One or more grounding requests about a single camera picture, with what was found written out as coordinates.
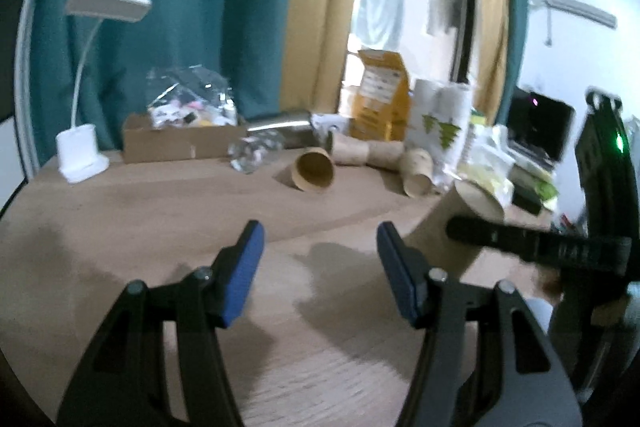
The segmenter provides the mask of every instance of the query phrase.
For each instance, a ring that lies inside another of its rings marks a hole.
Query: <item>screw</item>
[[[500,282],[498,282],[498,288],[500,288],[501,291],[508,293],[509,295],[516,291],[516,286],[514,286],[513,283],[507,279],[502,279]]]
[[[127,293],[129,295],[140,295],[145,289],[145,283],[141,280],[131,281],[127,284]]]
[[[196,279],[208,281],[213,275],[213,272],[209,266],[200,266],[200,268],[198,268],[193,274],[196,276]]]
[[[442,268],[431,268],[429,270],[429,279],[435,282],[445,282],[447,280],[447,272]]]

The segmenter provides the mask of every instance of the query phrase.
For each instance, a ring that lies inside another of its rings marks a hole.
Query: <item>lamp head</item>
[[[151,9],[151,0],[66,0],[67,15],[139,22]]]

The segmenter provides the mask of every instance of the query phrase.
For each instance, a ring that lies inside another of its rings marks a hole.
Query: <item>computer monitor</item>
[[[566,148],[575,110],[570,105],[516,88],[507,120],[509,139],[537,155],[559,162]]]

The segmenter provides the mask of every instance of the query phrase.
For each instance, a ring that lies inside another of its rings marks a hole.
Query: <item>desk lamp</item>
[[[80,81],[89,48],[105,19],[139,22],[149,12],[151,4],[151,0],[66,0],[65,12],[67,15],[81,15],[97,19],[84,45],[84,49],[82,49],[78,70],[76,71],[74,97],[71,106],[71,128],[56,136],[60,173],[71,184],[95,176],[109,166],[109,159],[98,153],[95,125],[86,123],[76,126]]]

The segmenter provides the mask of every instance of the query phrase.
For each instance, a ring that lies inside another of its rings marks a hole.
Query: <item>kraft paper cup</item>
[[[433,160],[423,149],[411,149],[400,158],[400,175],[404,193],[410,198],[419,198],[427,194],[433,182]]]
[[[339,132],[329,133],[327,149],[336,165],[362,166],[367,163],[369,156],[369,142]]]
[[[447,223],[454,216],[481,217],[502,223],[504,209],[484,188],[457,180],[404,241],[420,250],[432,266],[440,267],[459,279],[476,260],[482,247],[466,245],[447,237]]]
[[[402,142],[369,142],[369,156],[367,165],[398,172],[400,169],[400,158],[404,153],[404,143]]]
[[[305,192],[322,192],[334,183],[334,162],[319,147],[303,152],[291,166],[294,185]]]

